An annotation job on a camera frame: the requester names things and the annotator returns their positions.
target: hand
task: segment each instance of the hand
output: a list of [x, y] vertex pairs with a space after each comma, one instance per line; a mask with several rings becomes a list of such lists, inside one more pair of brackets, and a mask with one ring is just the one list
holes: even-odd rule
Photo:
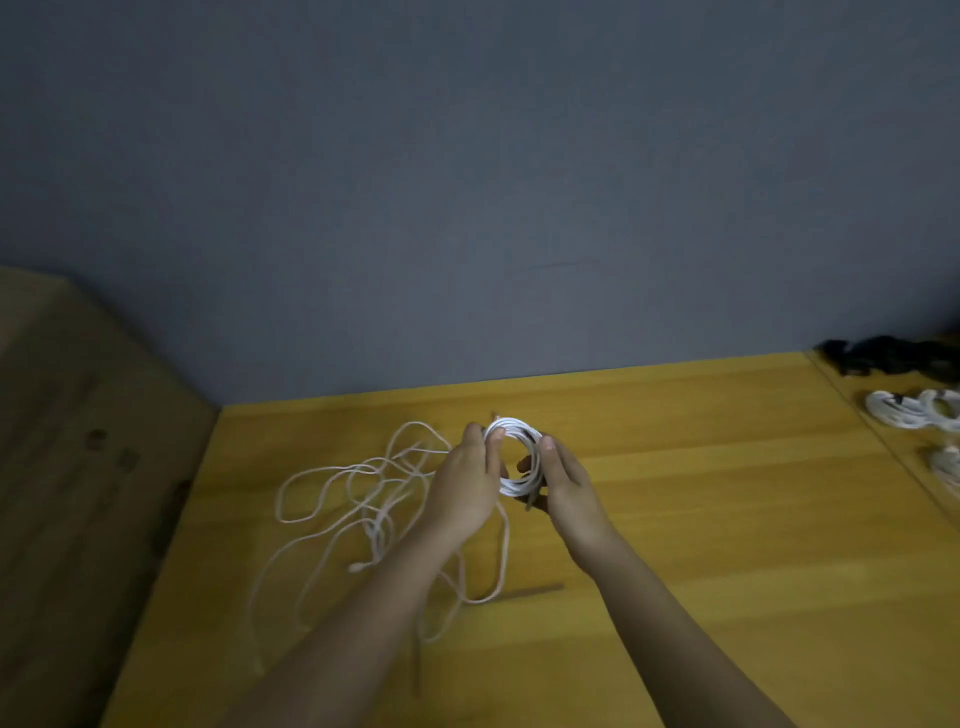
[[[550, 516], [573, 561], [590, 573], [596, 559], [603, 558], [603, 552], [619, 536], [593, 490], [589, 473], [573, 453], [550, 435], [540, 438], [539, 448], [547, 495], [537, 496], [534, 506]], [[530, 456], [517, 467], [528, 472]]]
[[500, 492], [503, 436], [503, 428], [498, 427], [484, 441], [483, 428], [470, 423], [460, 445], [433, 476], [420, 523], [443, 532], [454, 548], [476, 533], [493, 512]]

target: gray wall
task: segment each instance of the gray wall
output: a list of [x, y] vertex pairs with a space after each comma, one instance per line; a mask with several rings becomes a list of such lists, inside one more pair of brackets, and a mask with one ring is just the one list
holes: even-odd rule
[[952, 323], [958, 4], [777, 5], [15, 0], [0, 260], [220, 402]]

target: white rope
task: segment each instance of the white rope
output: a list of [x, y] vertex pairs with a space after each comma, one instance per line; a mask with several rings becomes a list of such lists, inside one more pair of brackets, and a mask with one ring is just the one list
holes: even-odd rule
[[[422, 427], [426, 429], [427, 432], [429, 432], [429, 434], [432, 435], [433, 438], [443, 446], [422, 448], [420, 446], [420, 442], [417, 441], [409, 448], [394, 452], [397, 438], [399, 438], [401, 433], [411, 427]], [[513, 437], [522, 442], [530, 451], [532, 461], [530, 472], [522, 478], [511, 480], [509, 478], [501, 477], [500, 493], [511, 497], [528, 495], [532, 490], [540, 486], [540, 454], [537, 450], [537, 442], [540, 440], [540, 433], [521, 420], [504, 417], [495, 420], [487, 428], [484, 437], [486, 438], [498, 427], [503, 427], [506, 430], [508, 437]], [[435, 430], [433, 427], [423, 422], [409, 422], [405, 425], [401, 425], [400, 428], [390, 438], [390, 443], [387, 445], [387, 450], [382, 457], [371, 457], [367, 460], [364, 460], [362, 463], [357, 463], [355, 465], [311, 468], [309, 470], [301, 471], [300, 473], [291, 475], [280, 484], [280, 487], [276, 491], [276, 498], [274, 501], [274, 517], [280, 523], [308, 522], [320, 516], [324, 510], [324, 503], [326, 502], [326, 497], [330, 487], [338, 480], [343, 480], [347, 500], [352, 504], [352, 507], [349, 508], [343, 516], [341, 516], [331, 525], [325, 526], [321, 530], [314, 533], [293, 539], [292, 541], [278, 548], [270, 556], [270, 558], [267, 559], [267, 563], [253, 580], [250, 598], [247, 602], [247, 623], [251, 631], [254, 658], [256, 660], [257, 667], [261, 671], [263, 669], [262, 658], [260, 655], [260, 645], [256, 637], [254, 623], [255, 607], [256, 600], [259, 597], [261, 589], [263, 588], [267, 573], [273, 567], [276, 560], [283, 553], [293, 548], [297, 544], [302, 544], [313, 539], [319, 539], [336, 529], [336, 531], [330, 537], [330, 540], [327, 542], [326, 547], [320, 556], [320, 560], [307, 576], [306, 581], [303, 583], [303, 586], [300, 589], [297, 599], [294, 601], [293, 617], [295, 624], [301, 630], [308, 630], [310, 627], [305, 623], [305, 620], [302, 616], [303, 602], [320, 578], [320, 575], [326, 566], [326, 562], [329, 560], [330, 554], [332, 553], [333, 548], [336, 547], [340, 537], [343, 536], [347, 531], [351, 530], [354, 526], [362, 524], [364, 533], [367, 535], [367, 538], [370, 541], [370, 559], [368, 561], [359, 561], [350, 564], [347, 568], [348, 572], [358, 573], [368, 567], [373, 566], [374, 564], [378, 564], [391, 549], [391, 547], [400, 538], [402, 538], [407, 531], [410, 530], [411, 526], [413, 526], [415, 522], [417, 522], [423, 512], [423, 505], [426, 502], [426, 495], [429, 491], [430, 481], [434, 474], [434, 471], [432, 470], [425, 471], [423, 469], [426, 461], [431, 455], [445, 455], [449, 451], [450, 444], [446, 441], [444, 436], [437, 432], [437, 430]], [[416, 463], [411, 463], [407, 459], [407, 455], [415, 452], [420, 453], [420, 457]], [[323, 487], [320, 489], [320, 492], [317, 494], [317, 501], [313, 507], [313, 510], [309, 514], [300, 517], [286, 515], [287, 491], [289, 490], [290, 486], [305, 475], [310, 475], [312, 473], [332, 473], [332, 475], [327, 478]], [[376, 483], [365, 495], [361, 497], [353, 493], [354, 478], [357, 476], [371, 476], [376, 478]], [[406, 525], [403, 526], [402, 530], [400, 530], [397, 534], [397, 526], [394, 523], [393, 517], [391, 516], [391, 510], [408, 497], [412, 497], [417, 493], [420, 494], [420, 504], [418, 505], [417, 510], [411, 517], [410, 521], [408, 521]], [[503, 588], [503, 583], [507, 572], [507, 552], [510, 544], [510, 520], [507, 518], [507, 512], [503, 509], [503, 505], [499, 501], [496, 503], [496, 508], [500, 514], [500, 518], [503, 520], [503, 537], [500, 546], [500, 565], [499, 572], [497, 574], [496, 585], [486, 596], [478, 599], [470, 599], [467, 596], [467, 565], [464, 560], [463, 551], [458, 548], [454, 554], [457, 560], [456, 575], [451, 576], [446, 572], [446, 570], [442, 570], [437, 576], [438, 579], [441, 579], [450, 587], [450, 589], [453, 590], [453, 593], [457, 597], [456, 601], [453, 603], [441, 621], [440, 628], [433, 635], [426, 634], [423, 611], [420, 612], [420, 618], [417, 622], [417, 634], [423, 643], [433, 643], [438, 640], [450, 626], [453, 618], [456, 616], [462, 604], [483, 604], [484, 602], [490, 601], [496, 597]]]
[[[940, 413], [942, 401], [950, 416]], [[925, 389], [916, 399], [878, 390], [864, 400], [867, 410], [886, 425], [902, 429], [920, 429], [934, 425], [944, 432], [960, 433], [960, 393], [949, 389]]]
[[515, 417], [500, 417], [487, 427], [484, 437], [488, 437], [491, 432], [499, 427], [503, 427], [507, 437], [512, 437], [523, 443], [530, 453], [530, 472], [516, 480], [501, 477], [500, 493], [510, 497], [528, 496], [531, 491], [540, 486], [543, 478], [540, 471], [540, 450], [537, 448], [537, 443], [542, 435], [522, 420]]
[[950, 492], [960, 497], [960, 449], [950, 445], [930, 455], [930, 469], [946, 485]]
[[924, 406], [918, 400], [878, 390], [864, 400], [867, 410], [885, 425], [919, 429], [930, 424]]

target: left hand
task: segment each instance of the left hand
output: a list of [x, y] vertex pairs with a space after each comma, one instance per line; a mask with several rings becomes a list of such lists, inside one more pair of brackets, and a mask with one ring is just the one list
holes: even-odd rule
[[420, 524], [442, 531], [459, 547], [477, 532], [493, 512], [503, 467], [500, 448], [504, 430], [498, 427], [484, 440], [483, 428], [470, 423], [433, 476]]

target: wooden surface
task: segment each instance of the wooden surface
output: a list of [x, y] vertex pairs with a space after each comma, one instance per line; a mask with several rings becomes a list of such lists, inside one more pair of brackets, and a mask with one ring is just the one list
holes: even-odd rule
[[[960, 722], [960, 536], [797, 353], [228, 408], [107, 728], [212, 725], [255, 680], [248, 589], [304, 532], [272, 520], [285, 476], [382, 453], [411, 419], [454, 438], [493, 411], [580, 455], [637, 551], [800, 725]], [[507, 589], [564, 589], [462, 611], [422, 651], [419, 696], [401, 655], [372, 724], [660, 725], [546, 517], [508, 509]], [[474, 594], [493, 581], [496, 538], [491, 521], [468, 545]], [[334, 558], [311, 614], [362, 578], [344, 572], [359, 547]], [[266, 584], [269, 660], [296, 638], [293, 593], [319, 550], [294, 552]]]

